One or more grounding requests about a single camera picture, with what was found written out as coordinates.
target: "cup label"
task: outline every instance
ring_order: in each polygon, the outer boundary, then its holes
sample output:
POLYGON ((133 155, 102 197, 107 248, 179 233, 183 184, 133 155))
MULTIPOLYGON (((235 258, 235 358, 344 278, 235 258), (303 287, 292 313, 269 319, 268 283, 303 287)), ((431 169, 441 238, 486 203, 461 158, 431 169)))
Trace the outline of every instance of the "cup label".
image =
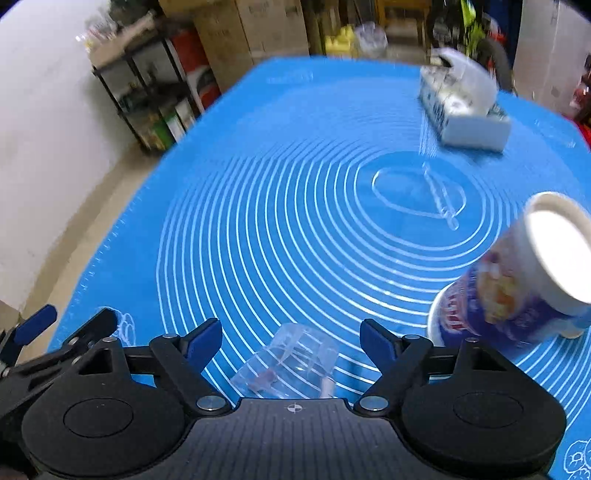
POLYGON ((570 318, 523 280, 515 231, 509 228, 442 295, 433 320, 445 345, 482 336, 502 351, 523 348, 543 341, 570 318))

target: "paper cup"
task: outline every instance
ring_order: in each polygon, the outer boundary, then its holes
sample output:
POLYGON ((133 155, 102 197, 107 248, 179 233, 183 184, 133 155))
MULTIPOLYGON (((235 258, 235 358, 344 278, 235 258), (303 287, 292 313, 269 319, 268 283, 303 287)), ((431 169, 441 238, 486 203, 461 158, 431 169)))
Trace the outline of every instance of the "paper cup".
POLYGON ((510 355, 556 333, 574 336, 580 327, 574 320, 589 307, 591 218, 574 200, 544 192, 530 198, 492 247, 439 292, 428 335, 446 346, 482 337, 510 355))

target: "metal screw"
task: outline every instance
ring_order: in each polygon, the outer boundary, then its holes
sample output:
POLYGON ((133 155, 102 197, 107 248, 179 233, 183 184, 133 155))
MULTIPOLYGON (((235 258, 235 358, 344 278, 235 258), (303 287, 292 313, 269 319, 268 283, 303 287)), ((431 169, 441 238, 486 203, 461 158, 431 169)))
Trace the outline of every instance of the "metal screw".
POLYGON ((388 407, 388 400, 377 395, 370 395, 369 397, 363 397, 359 405, 364 410, 368 411, 380 411, 388 407))
POLYGON ((217 395, 207 395, 197 400, 197 406, 202 410, 215 411, 226 406, 226 400, 217 395))

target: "crosshair marking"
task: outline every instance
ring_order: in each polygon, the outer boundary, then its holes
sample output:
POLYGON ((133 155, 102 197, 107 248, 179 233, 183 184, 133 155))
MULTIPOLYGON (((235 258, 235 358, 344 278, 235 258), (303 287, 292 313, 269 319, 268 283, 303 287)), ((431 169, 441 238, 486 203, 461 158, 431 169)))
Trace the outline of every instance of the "crosshair marking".
POLYGON ((304 410, 304 407, 302 407, 299 403, 292 403, 291 405, 286 406, 286 408, 292 413, 299 413, 304 410))

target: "cardboard box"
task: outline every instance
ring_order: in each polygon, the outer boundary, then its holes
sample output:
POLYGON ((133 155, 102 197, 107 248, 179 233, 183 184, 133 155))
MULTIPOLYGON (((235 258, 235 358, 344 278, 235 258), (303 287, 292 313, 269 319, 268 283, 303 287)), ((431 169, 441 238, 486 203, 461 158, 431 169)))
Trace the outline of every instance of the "cardboard box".
POLYGON ((254 62, 270 56, 308 54, 300 0, 237 0, 254 62))
POLYGON ((225 92, 253 66, 238 8, 231 0, 201 7, 194 23, 217 84, 225 92))
POLYGON ((498 104, 486 115, 476 113, 471 98, 448 71, 445 67, 421 67, 419 98, 441 143, 502 151, 511 133, 509 116, 498 104))
POLYGON ((183 14, 202 7, 215 3, 217 0, 158 0, 164 14, 172 17, 178 14, 183 14))
POLYGON ((339 0, 326 0, 324 11, 320 14, 323 35, 338 35, 341 28, 339 0))
POLYGON ((324 55, 324 40, 320 36, 319 16, 312 9, 311 0, 301 0, 310 55, 324 55))

